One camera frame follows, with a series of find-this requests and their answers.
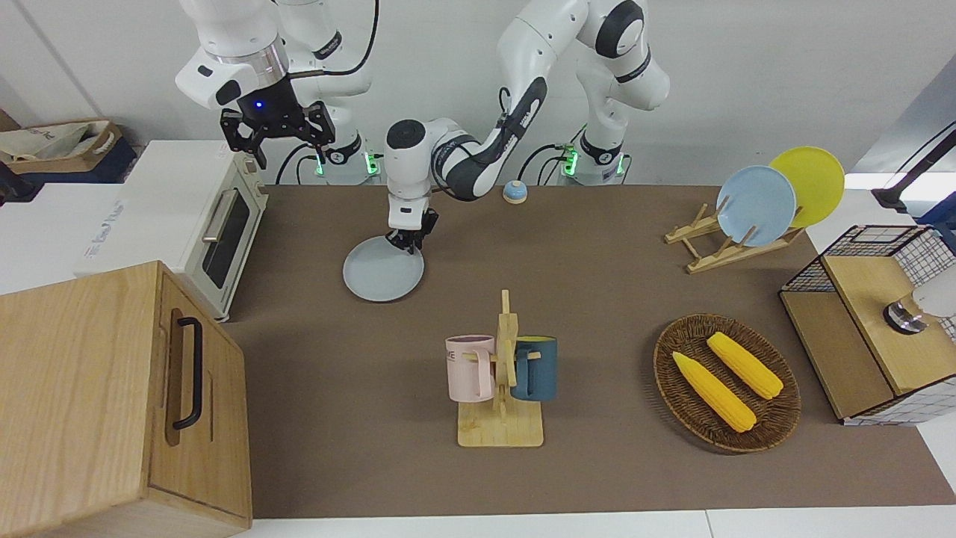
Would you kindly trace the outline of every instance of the woven tray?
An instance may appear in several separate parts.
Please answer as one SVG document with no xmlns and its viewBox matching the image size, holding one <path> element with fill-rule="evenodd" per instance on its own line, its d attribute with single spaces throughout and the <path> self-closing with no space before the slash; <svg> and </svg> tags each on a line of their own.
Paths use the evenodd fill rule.
<svg viewBox="0 0 956 538">
<path fill-rule="evenodd" d="M 714 332 L 727 336 L 753 353 L 783 381 L 783 391 L 768 401 L 740 380 L 707 346 Z M 718 416 L 681 375 L 671 352 L 679 351 L 706 366 L 757 415 L 749 432 L 738 434 Z M 695 314 L 668 326 L 654 347 L 654 376 L 664 402 L 694 435 L 734 453 L 759 452 L 783 442 L 800 419 L 800 392 L 783 356 L 763 336 L 730 318 Z"/>
</svg>

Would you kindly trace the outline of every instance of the mug rack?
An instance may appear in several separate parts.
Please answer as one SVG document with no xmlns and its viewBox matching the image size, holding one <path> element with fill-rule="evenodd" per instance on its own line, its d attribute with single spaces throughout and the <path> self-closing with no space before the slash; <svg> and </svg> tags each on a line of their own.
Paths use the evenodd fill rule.
<svg viewBox="0 0 956 538">
<path fill-rule="evenodd" d="M 752 226 L 744 235 L 744 238 L 739 242 L 734 241 L 733 237 L 727 237 L 727 239 L 724 240 L 724 243 L 719 249 L 717 249 L 716 252 L 708 256 L 701 256 L 697 249 L 694 248 L 694 245 L 690 243 L 690 239 L 693 237 L 710 235 L 717 232 L 720 232 L 721 234 L 723 233 L 721 231 L 720 222 L 717 220 L 717 217 L 720 215 L 721 211 L 724 210 L 724 207 L 727 205 L 729 199 L 729 196 L 725 196 L 721 201 L 720 206 L 717 207 L 717 211 L 709 216 L 704 216 L 708 205 L 702 205 L 701 209 L 697 212 L 697 216 L 694 217 L 694 220 L 690 224 L 686 226 L 675 226 L 674 230 L 670 234 L 667 234 L 663 237 L 664 241 L 668 245 L 674 244 L 676 242 L 683 243 L 687 251 L 690 252 L 690 255 L 694 256 L 694 260 L 688 263 L 686 266 L 687 273 L 691 275 L 695 273 L 702 273 L 710 269 L 716 269 L 717 267 L 729 265 L 735 261 L 753 258 L 754 256 L 760 256 L 768 252 L 788 247 L 806 230 L 805 228 L 790 228 L 785 234 L 783 234 L 773 243 L 760 247 L 748 247 L 745 246 L 744 243 L 746 243 L 747 240 L 757 232 L 757 227 Z M 802 208 L 796 208 L 794 217 L 800 214 L 801 209 Z"/>
<path fill-rule="evenodd" d="M 518 341 L 518 315 L 511 312 L 509 291 L 501 290 L 501 314 L 495 353 L 495 393 L 491 400 L 458 404 L 458 444 L 478 447 L 538 447 L 544 444 L 541 402 L 518 400 L 511 396 L 517 386 L 514 351 Z M 478 360 L 475 353 L 466 353 L 469 360 Z M 541 358 L 537 352 L 528 359 Z"/>
</svg>

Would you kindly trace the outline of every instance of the light blue plate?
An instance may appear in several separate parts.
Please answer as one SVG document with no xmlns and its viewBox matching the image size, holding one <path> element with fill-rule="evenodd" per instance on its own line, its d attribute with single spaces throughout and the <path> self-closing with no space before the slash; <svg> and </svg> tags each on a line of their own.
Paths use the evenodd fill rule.
<svg viewBox="0 0 956 538">
<path fill-rule="evenodd" d="M 793 186 L 770 167 L 748 167 L 733 174 L 717 195 L 717 207 L 728 196 L 729 201 L 717 215 L 721 230 L 739 243 L 750 227 L 757 227 L 744 246 L 773 243 L 787 232 L 796 213 Z"/>
</svg>

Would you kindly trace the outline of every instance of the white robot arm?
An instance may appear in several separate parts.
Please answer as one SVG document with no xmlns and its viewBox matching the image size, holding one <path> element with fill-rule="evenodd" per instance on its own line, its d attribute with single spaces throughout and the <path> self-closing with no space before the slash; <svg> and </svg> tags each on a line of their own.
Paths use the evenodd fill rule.
<svg viewBox="0 0 956 538">
<path fill-rule="evenodd" d="M 602 80 L 590 80 L 587 73 L 579 75 L 588 89 L 592 118 L 609 125 L 592 128 L 588 140 L 599 145 L 596 147 L 608 144 L 605 139 L 614 142 L 618 135 L 622 139 L 627 126 L 626 119 L 621 124 L 620 117 L 615 118 L 622 115 L 615 112 L 619 105 L 611 100 L 643 109 L 660 104 L 670 81 L 650 57 L 644 41 L 644 9 L 644 0 L 532 0 L 498 41 L 506 81 L 501 89 L 504 110 L 482 144 L 445 118 L 393 125 L 385 146 L 388 221 L 398 231 L 390 236 L 392 244 L 412 250 L 413 244 L 421 243 L 423 222 L 433 224 L 437 218 L 428 209 L 431 177 L 440 186 L 444 182 L 463 201 L 488 193 L 540 109 L 552 65 L 575 39 L 606 63 L 592 62 L 596 66 L 588 67 Z M 619 153 L 619 146 L 617 141 L 612 147 Z M 430 167 L 422 164 L 425 158 Z"/>
<path fill-rule="evenodd" d="M 608 39 L 607 26 L 611 23 L 590 24 L 601 17 L 589 19 L 589 25 L 578 37 L 595 49 L 599 61 L 589 57 L 577 65 L 577 79 L 587 95 L 589 114 L 587 127 L 575 142 L 574 179 L 582 185 L 601 185 L 615 177 L 618 170 L 629 121 L 624 105 L 654 110 L 667 99 L 670 77 L 651 56 L 647 45 L 644 0 L 591 4 L 592 11 L 606 13 L 604 21 L 630 21 L 617 44 Z"/>
<path fill-rule="evenodd" d="M 295 137 L 316 149 L 360 142 L 349 111 L 338 112 L 345 128 L 344 136 L 337 137 L 334 111 L 319 99 L 368 90 L 371 79 L 361 66 L 371 42 L 365 57 L 356 60 L 344 47 L 324 0 L 275 0 L 288 43 L 270 16 L 268 0 L 180 3 L 196 25 L 201 47 L 176 84 L 202 106 L 223 109 L 221 126 L 233 151 L 254 154 L 264 167 L 260 145 L 267 138 Z M 357 67 L 341 71 L 353 60 Z M 303 107 L 300 99 L 311 105 Z M 227 108 L 233 102 L 238 111 Z M 239 133 L 240 125 L 251 130 L 248 137 Z"/>
</svg>

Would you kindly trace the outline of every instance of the oven window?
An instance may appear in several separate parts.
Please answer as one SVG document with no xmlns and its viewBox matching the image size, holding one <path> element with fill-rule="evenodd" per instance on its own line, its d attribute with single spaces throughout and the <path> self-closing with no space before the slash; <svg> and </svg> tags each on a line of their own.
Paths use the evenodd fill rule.
<svg viewBox="0 0 956 538">
<path fill-rule="evenodd" d="M 210 243 L 206 249 L 206 258 L 203 259 L 203 271 L 216 284 L 216 287 L 223 289 L 226 283 L 226 275 L 229 267 L 232 266 L 232 259 L 235 258 L 236 250 L 242 241 L 242 234 L 246 230 L 246 224 L 249 222 L 249 205 L 243 197 L 237 196 L 232 211 L 226 220 L 226 228 L 223 230 L 222 238 L 219 242 Z"/>
</svg>

